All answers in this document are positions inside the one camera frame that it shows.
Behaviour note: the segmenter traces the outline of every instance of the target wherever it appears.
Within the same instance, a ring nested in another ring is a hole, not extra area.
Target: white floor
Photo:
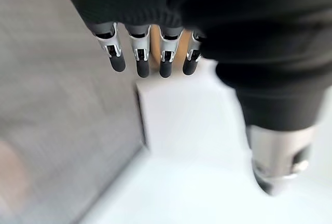
[[[191,77],[139,82],[150,151],[84,224],[332,223],[332,92],[309,169],[283,195],[256,186],[234,92],[202,62]]]

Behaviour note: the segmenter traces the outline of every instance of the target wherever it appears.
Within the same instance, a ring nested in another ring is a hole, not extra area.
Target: robotic finger
[[[161,58],[159,73],[164,78],[169,77],[172,73],[172,62],[176,54],[182,31],[182,27],[160,27]]]
[[[126,68],[126,62],[122,54],[117,23],[86,23],[86,25],[92,31],[102,49],[108,55],[112,68],[117,72],[124,71]]]
[[[195,72],[198,61],[201,58],[199,47],[204,38],[205,37],[202,33],[198,31],[192,32],[188,45],[187,55],[182,68],[185,75],[192,75]]]
[[[308,167],[314,131],[315,126],[298,131],[247,127],[253,173],[265,193],[280,194]]]
[[[150,25],[126,25],[131,47],[136,59],[136,69],[140,77],[149,75]]]

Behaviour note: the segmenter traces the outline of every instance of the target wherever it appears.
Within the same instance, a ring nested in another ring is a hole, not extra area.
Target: black rubber tip
[[[263,181],[254,171],[254,177],[256,179],[257,184],[259,185],[259,187],[261,188],[262,191],[264,191],[264,193],[268,194],[268,195],[274,195],[273,194],[273,186],[270,185],[269,183]]]
[[[185,59],[185,62],[183,63],[182,71],[185,75],[192,75],[196,68],[197,68],[198,62],[195,60],[188,61],[187,58]]]
[[[112,68],[116,71],[116,72],[122,72],[125,70],[126,68],[126,62],[125,59],[123,58],[123,54],[121,54],[121,56],[119,57],[112,57],[109,58],[110,60],[110,64],[112,65]]]
[[[168,78],[172,73],[172,62],[160,61],[159,73],[163,78]]]
[[[136,68],[140,77],[145,78],[149,76],[149,61],[136,61]]]

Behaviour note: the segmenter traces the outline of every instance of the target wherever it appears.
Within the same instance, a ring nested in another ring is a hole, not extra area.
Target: robotic hand
[[[332,83],[332,0],[72,0],[115,71],[125,69],[124,23],[137,73],[149,75],[149,28],[160,27],[160,75],[169,77],[183,27],[193,30],[183,65],[204,56],[235,89],[260,188],[282,192],[308,164],[317,113]]]

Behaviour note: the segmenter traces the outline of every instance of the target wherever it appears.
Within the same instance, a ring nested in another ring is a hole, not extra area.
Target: gray panel
[[[73,222],[142,145],[129,39],[117,73],[69,0],[0,0],[0,16],[0,143],[27,180],[0,223]]]

